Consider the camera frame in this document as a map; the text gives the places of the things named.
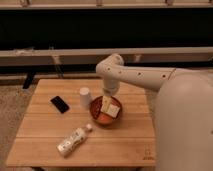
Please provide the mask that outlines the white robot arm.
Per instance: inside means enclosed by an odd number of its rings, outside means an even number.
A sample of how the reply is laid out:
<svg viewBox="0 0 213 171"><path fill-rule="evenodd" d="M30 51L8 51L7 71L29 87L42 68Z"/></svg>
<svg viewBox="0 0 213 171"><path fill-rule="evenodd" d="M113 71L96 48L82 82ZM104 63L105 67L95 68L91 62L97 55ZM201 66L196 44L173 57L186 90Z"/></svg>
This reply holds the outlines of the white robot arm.
<svg viewBox="0 0 213 171"><path fill-rule="evenodd" d="M213 72L128 67L112 54L96 65L103 92L121 82L157 93L154 112L156 171L213 171Z"/></svg>

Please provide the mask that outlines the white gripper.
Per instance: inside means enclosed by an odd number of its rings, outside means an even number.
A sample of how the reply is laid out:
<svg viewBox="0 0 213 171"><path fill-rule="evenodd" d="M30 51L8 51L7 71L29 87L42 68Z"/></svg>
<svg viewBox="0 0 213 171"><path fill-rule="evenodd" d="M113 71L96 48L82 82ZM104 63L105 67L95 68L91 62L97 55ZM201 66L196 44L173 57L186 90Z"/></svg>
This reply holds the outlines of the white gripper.
<svg viewBox="0 0 213 171"><path fill-rule="evenodd" d="M105 80L103 82L103 93L106 95L102 98L101 111L106 112L111 104L111 98L108 96L114 96L119 90L119 82L113 80Z"/></svg>

